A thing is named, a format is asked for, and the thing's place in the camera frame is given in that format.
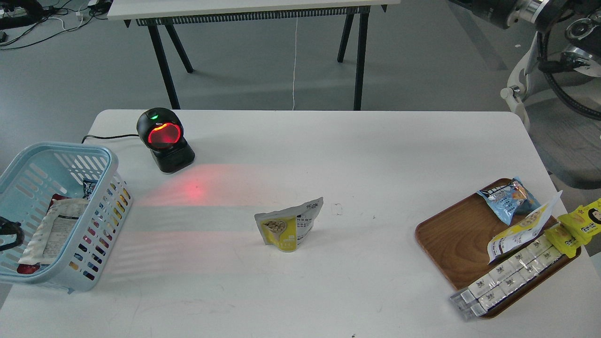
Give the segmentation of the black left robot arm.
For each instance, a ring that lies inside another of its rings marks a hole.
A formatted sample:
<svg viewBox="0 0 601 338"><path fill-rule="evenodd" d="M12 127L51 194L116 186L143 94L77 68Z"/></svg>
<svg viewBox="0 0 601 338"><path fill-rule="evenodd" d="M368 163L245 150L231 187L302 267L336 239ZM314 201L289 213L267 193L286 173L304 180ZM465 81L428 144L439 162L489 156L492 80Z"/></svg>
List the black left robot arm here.
<svg viewBox="0 0 601 338"><path fill-rule="evenodd" d="M7 220L2 216L0 217L0 235L14 236L13 242L2 244L0 246L1 252L21 246L24 242L24 231L21 223Z"/></svg>

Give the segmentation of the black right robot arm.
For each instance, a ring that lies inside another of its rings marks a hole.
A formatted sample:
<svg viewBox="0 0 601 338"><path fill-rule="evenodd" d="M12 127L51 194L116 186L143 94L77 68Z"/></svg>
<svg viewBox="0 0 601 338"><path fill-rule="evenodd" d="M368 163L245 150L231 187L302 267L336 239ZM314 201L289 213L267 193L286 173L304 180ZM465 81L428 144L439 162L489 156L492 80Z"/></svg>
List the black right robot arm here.
<svg viewBox="0 0 601 338"><path fill-rule="evenodd" d="M593 120L600 110L574 99L556 75L576 71L600 76L600 2L598 0L455 0L454 4L501 29L517 22L535 27L532 45L509 77L502 95L512 111L527 120L524 99L534 93L532 72L538 69L547 85L569 109Z"/></svg>

